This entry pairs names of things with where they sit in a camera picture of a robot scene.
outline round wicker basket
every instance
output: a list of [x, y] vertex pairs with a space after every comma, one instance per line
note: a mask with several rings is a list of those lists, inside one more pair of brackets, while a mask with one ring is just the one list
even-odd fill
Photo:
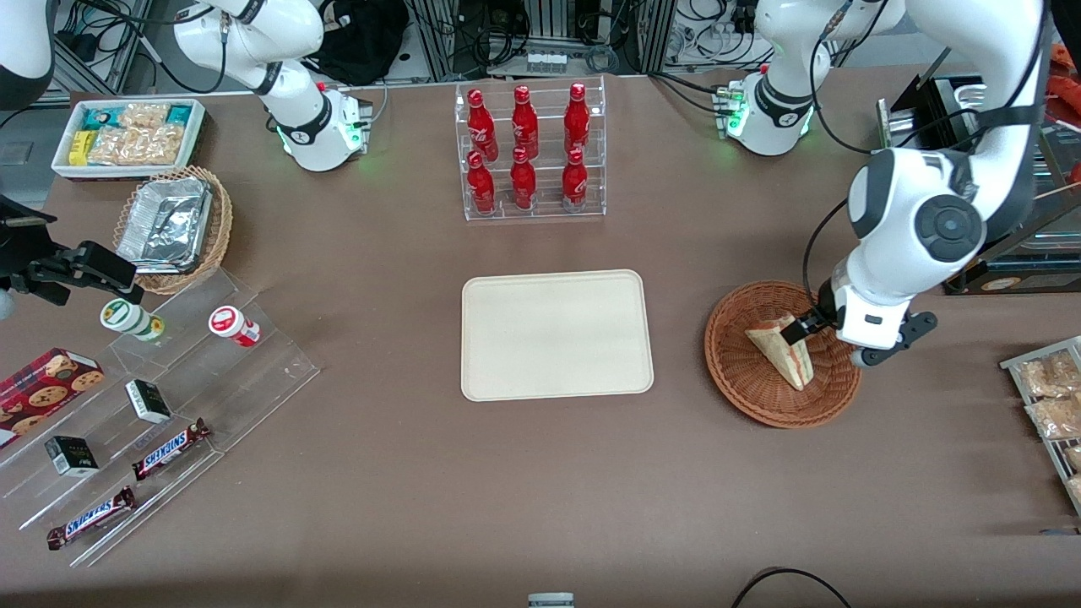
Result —
[[706, 364], [721, 393], [744, 413], [782, 428], [825, 424], [852, 402], [860, 370], [853, 348], [827, 329], [806, 339], [814, 380], [792, 388], [744, 331], [752, 323], [799, 315], [808, 307], [803, 290], [785, 281], [745, 285], [725, 295], [706, 326]]
[[[222, 259], [225, 257], [225, 250], [229, 247], [229, 230], [232, 228], [232, 202], [229, 200], [229, 193], [225, 191], [222, 182], [213, 173], [200, 167], [185, 167], [184, 169], [155, 175], [149, 181], [164, 182], [182, 177], [199, 177], [214, 188], [214, 198], [211, 201], [211, 216], [206, 224], [202, 260], [195, 270], [186, 275], [136, 275], [136, 285], [160, 295], [172, 295], [189, 283], [195, 282], [200, 276], [221, 266]], [[117, 223], [117, 228], [112, 232], [114, 249], [120, 246], [120, 237], [123, 236], [124, 228], [128, 226], [128, 214], [131, 213], [134, 201], [135, 193], [133, 191], [128, 197], [128, 203], [124, 204], [124, 209], [120, 212], [120, 221]]]

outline brown table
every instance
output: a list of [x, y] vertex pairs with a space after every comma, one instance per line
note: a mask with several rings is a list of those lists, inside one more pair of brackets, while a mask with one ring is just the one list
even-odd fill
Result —
[[[837, 70], [835, 129], [870, 144], [873, 101], [911, 76]], [[566, 590], [584, 608], [716, 607], [774, 565], [856, 606], [1077, 606], [1081, 539], [1037, 536], [1076, 518], [997, 362], [1081, 333], [1081, 299], [922, 296], [939, 329], [866, 373], [840, 419], [757, 424], [709, 379], [706, 317], [735, 286], [798, 280], [863, 159], [819, 128], [758, 158], [654, 82], [606, 82], [609, 215], [539, 226], [466, 225], [453, 87], [393, 90], [371, 154], [326, 174], [282, 154], [255, 97], [206, 97], [201, 162], [236, 207], [225, 265], [325, 371], [93, 568], [46, 559], [0, 504], [0, 606], [495, 608]], [[54, 238], [108, 242], [131, 187], [57, 180]], [[815, 282], [853, 243], [827, 229]], [[651, 391], [462, 396], [468, 279], [602, 268], [644, 279]], [[0, 374], [53, 345], [99, 351], [104, 301], [19, 298]], [[814, 600], [832, 605], [773, 580], [745, 606]]]

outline red coca-cola bottle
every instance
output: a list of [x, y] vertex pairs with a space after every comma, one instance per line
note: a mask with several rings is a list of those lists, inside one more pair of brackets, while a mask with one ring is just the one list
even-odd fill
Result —
[[484, 159], [479, 151], [469, 150], [466, 159], [469, 162], [466, 181], [469, 182], [473, 207], [477, 208], [477, 213], [491, 215], [495, 213], [495, 182], [492, 181], [492, 173], [484, 167]]
[[530, 162], [525, 148], [515, 148], [515, 166], [510, 168], [510, 182], [515, 186], [515, 206], [530, 211], [536, 204], [537, 173]]
[[574, 148], [586, 149], [589, 142], [589, 108], [586, 107], [586, 85], [571, 84], [571, 103], [563, 115], [563, 147], [566, 154]]
[[530, 103], [530, 88], [515, 87], [515, 114], [510, 117], [515, 127], [515, 145], [525, 148], [529, 158], [540, 154], [540, 133], [537, 128], [537, 110]]
[[469, 100], [469, 138], [485, 160], [494, 162], [499, 158], [499, 145], [495, 143], [495, 121], [492, 120], [492, 113], [484, 107], [484, 95], [472, 89], [466, 98]]
[[582, 148], [574, 148], [566, 155], [563, 168], [563, 209], [577, 213], [586, 206], [586, 180], [589, 175], [582, 164]]

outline cookie box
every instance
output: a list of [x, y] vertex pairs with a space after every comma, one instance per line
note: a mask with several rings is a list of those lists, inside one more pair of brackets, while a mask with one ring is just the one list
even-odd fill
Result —
[[97, 361], [53, 348], [0, 382], [0, 448], [103, 380]]

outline foil-wrapped food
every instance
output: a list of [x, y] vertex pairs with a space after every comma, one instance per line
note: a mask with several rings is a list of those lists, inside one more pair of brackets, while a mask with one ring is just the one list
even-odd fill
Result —
[[138, 274], [187, 274], [199, 266], [214, 188], [198, 177], [148, 182], [135, 193], [117, 253]]

